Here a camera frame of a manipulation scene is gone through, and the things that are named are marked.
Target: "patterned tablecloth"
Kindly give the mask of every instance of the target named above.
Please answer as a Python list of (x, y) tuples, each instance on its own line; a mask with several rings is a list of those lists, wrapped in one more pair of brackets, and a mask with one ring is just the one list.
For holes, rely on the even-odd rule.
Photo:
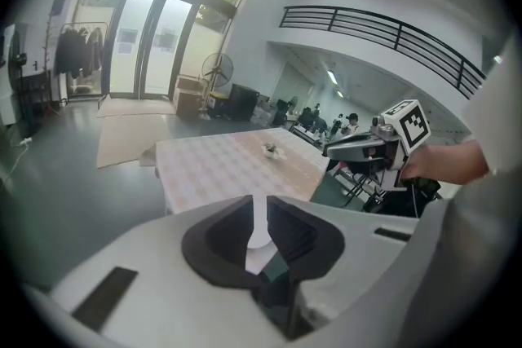
[[(265, 143), (277, 145), (274, 159), (264, 156)], [(157, 173), (167, 207), (173, 213), (253, 195), (254, 233), (249, 248), (260, 248), (271, 241), (267, 232), (267, 196), (310, 200), (327, 164), (318, 149), (281, 128), (156, 144)]]

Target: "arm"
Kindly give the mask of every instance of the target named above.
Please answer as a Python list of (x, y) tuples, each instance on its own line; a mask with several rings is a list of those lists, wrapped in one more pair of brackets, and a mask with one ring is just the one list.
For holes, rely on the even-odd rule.
[(402, 178), (424, 177), (452, 184), (466, 184), (489, 172), (476, 141), (453, 146), (427, 145), (411, 155)]

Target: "glass door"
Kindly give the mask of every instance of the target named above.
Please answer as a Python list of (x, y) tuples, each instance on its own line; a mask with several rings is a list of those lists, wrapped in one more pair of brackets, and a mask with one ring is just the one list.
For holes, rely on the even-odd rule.
[(110, 70), (113, 98), (139, 98), (138, 57), (154, 0), (126, 0), (117, 25)]
[(142, 67), (140, 97), (169, 94), (179, 39), (191, 8), (192, 4), (181, 0), (165, 0), (156, 27), (151, 30), (153, 39)]

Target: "ceiling light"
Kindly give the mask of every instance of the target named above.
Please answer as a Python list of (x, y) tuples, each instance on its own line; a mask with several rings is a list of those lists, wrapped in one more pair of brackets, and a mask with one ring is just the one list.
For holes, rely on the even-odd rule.
[(335, 80), (335, 75), (329, 71), (328, 72), (328, 75), (330, 76), (330, 80), (334, 82), (334, 84), (337, 84), (337, 80)]

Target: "potted plant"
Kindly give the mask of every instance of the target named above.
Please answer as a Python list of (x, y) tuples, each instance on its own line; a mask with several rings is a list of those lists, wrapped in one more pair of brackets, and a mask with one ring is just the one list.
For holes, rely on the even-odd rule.
[(264, 144), (264, 156), (267, 158), (273, 158), (277, 154), (277, 146), (274, 143)]

